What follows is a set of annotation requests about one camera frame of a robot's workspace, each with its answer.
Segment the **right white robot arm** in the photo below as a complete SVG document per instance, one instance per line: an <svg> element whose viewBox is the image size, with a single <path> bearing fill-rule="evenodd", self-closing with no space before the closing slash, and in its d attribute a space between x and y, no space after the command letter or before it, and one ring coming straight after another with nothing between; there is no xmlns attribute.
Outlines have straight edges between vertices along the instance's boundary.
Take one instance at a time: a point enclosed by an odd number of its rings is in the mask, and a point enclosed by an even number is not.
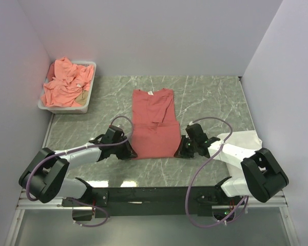
<svg viewBox="0 0 308 246"><path fill-rule="evenodd" d="M256 131L240 131L209 138L198 123L186 127L176 158L194 154L226 163L229 177L217 184L215 199L227 204L236 196L252 196L265 203L290 183L272 154L262 147Z"/></svg>

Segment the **red t-shirt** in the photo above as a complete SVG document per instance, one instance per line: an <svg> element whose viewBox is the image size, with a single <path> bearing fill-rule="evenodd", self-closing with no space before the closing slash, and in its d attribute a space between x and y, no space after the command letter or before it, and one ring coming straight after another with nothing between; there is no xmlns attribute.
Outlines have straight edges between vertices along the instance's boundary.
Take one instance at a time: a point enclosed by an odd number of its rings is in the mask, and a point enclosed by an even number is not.
<svg viewBox="0 0 308 246"><path fill-rule="evenodd" d="M181 140L173 90L134 90L132 123L131 146L138 155L136 159L173 158Z"/></svg>

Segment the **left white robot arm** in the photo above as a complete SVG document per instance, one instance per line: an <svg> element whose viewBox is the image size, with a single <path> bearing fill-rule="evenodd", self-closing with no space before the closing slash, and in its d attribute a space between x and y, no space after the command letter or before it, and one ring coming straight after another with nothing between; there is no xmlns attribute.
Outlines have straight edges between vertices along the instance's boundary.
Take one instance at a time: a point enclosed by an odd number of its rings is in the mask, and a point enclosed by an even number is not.
<svg viewBox="0 0 308 246"><path fill-rule="evenodd" d="M115 155L119 160L134 159L138 155L123 130L109 126L88 143L62 151L42 148L22 173L18 184L28 192L31 201L48 203L57 196L74 198L81 206L94 199L93 187L81 178L66 178L69 168L99 162Z"/></svg>

